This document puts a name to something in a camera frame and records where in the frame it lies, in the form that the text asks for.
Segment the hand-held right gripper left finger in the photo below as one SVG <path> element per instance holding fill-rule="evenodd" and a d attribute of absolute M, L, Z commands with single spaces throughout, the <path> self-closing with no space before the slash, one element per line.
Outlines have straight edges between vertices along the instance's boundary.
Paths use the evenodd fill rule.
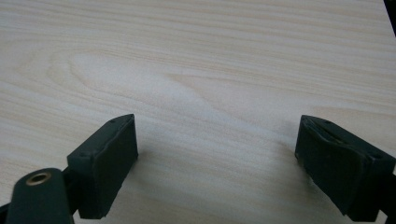
<path fill-rule="evenodd" d="M 105 217 L 137 158 L 134 115 L 106 122 L 67 156 L 70 210 L 84 219 Z"/>

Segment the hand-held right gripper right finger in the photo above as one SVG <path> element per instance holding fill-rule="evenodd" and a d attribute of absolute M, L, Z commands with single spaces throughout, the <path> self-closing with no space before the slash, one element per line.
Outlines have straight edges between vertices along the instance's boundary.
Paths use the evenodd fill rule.
<path fill-rule="evenodd" d="M 295 157 L 340 212 L 396 222 L 396 158 L 326 119 L 301 116 Z"/>

